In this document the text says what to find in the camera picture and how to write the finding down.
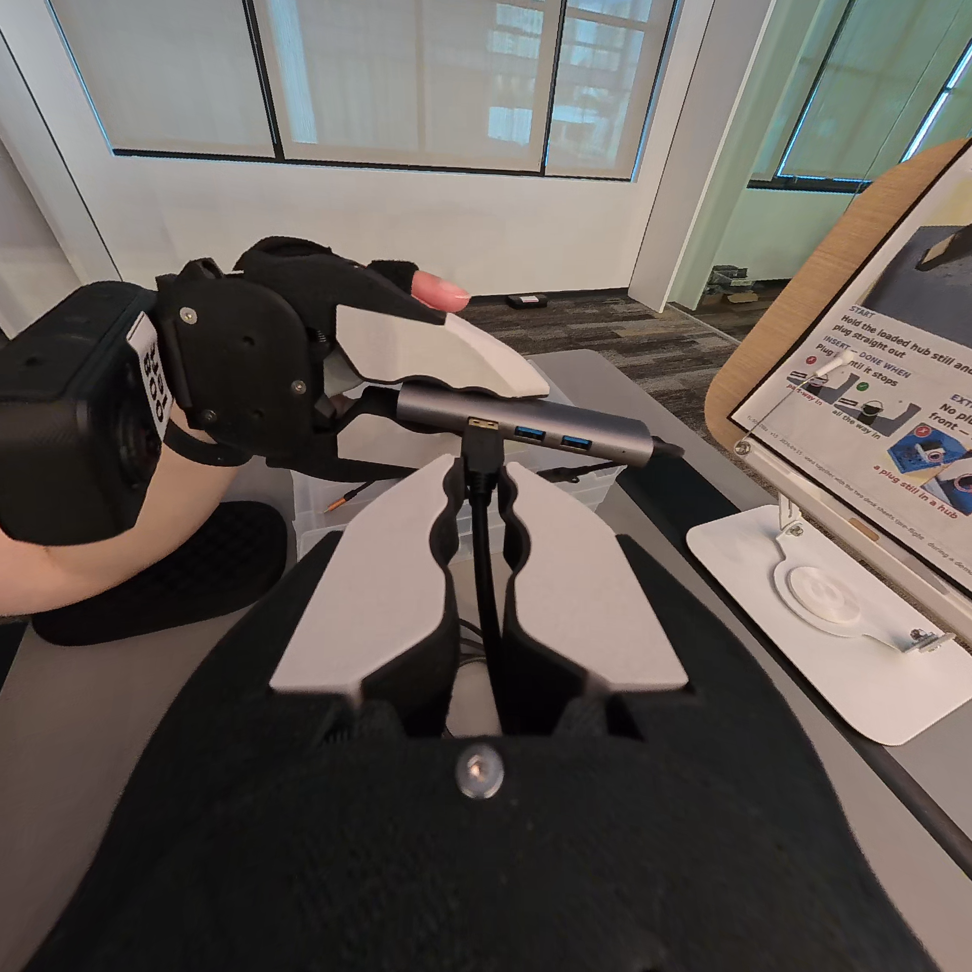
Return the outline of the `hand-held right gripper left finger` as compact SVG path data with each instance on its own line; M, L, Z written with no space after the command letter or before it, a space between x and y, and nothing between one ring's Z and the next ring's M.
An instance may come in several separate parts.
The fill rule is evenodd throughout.
M343 530L270 678L279 693L362 698L366 678L458 619L460 460L441 456Z

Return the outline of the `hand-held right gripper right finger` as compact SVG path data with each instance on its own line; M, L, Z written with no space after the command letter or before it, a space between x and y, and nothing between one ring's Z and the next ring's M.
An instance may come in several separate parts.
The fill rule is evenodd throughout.
M612 528L536 472L503 469L511 634L571 663L595 689L678 690L688 675Z

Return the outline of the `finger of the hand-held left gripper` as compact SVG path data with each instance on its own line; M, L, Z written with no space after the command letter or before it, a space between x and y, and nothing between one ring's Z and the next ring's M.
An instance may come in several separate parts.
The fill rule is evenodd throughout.
M351 421L335 437L334 480L407 476L445 456L456 457L451 432L410 431L395 421Z
M412 380L502 398L549 394L526 358L454 314L436 325L338 305L334 340L335 395Z

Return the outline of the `grey metal usb hub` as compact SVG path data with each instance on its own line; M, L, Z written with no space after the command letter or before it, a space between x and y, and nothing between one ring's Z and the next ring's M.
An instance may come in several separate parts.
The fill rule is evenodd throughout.
M540 398L499 398L407 383L397 394L395 417L401 424L458 434L485 429L504 440L636 468L645 466L655 451L642 421Z

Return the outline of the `clear plastic bin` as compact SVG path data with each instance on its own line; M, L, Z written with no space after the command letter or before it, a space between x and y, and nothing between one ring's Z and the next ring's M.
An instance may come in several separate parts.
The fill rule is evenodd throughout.
M362 420L392 421L372 415L365 415ZM456 457L460 455L460 450L460 439L456 436ZM586 468L597 464L597 461L590 457L570 455L522 442L507 442L504 444L504 452L507 461L520 464L535 473L553 468ZM581 504L596 511L620 472L621 468L607 468L582 475L574 473L569 479L557 483L557 487L573 496ZM356 489L357 483L320 479L296 471L293 471L292 477L298 558L306 555L327 532L344 530L352 519L397 481L396 478L378 480L347 503L336 507L334 504L338 499Z

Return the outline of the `person's left forearm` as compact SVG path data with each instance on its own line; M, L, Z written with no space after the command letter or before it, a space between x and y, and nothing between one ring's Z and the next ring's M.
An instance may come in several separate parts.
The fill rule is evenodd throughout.
M115 538L43 546L2 533L2 618L86 600L162 560L205 523L238 471L196 464L165 447L135 526Z

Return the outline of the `person's left hand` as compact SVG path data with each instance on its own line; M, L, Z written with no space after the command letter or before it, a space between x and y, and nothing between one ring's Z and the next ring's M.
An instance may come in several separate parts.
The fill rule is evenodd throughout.
M460 313L470 300L470 294L463 288L421 270L412 276L410 289L413 298L445 313Z

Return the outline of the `dark desk mat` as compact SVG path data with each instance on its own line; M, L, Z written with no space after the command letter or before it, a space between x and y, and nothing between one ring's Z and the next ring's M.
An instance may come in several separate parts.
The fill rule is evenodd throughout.
M740 512L683 458L661 456L643 468L626 468L616 483L643 512L657 514L682 531Z

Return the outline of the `white stand base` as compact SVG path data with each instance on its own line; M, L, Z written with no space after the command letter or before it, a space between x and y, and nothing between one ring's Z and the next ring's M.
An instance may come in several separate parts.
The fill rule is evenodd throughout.
M956 641L805 520L764 505L688 530L685 542L844 722L905 744L971 699Z

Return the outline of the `black mesh wrist pad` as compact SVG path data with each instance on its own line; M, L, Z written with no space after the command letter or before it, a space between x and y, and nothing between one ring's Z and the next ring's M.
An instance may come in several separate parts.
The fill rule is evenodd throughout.
M288 527L269 504L220 504L173 553L119 586L31 624L59 646L150 635L245 609L274 588L288 556Z

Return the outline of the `large glass window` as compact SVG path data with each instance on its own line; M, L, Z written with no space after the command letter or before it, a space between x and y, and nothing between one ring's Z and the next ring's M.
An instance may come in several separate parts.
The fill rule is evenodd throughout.
M633 179L671 1L54 1L117 155Z

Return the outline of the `wooden sheet board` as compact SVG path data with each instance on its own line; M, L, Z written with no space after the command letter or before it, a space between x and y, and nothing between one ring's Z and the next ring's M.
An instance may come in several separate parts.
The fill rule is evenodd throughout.
M713 440L730 456L743 436L730 421L735 409L817 321L918 198L969 148L969 139L956 139L919 152L858 194L736 347L714 376L704 406Z

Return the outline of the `printed instruction sheet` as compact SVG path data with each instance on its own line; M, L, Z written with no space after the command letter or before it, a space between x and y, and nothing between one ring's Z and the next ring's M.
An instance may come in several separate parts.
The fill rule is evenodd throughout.
M970 592L970 398L966 147L730 420Z

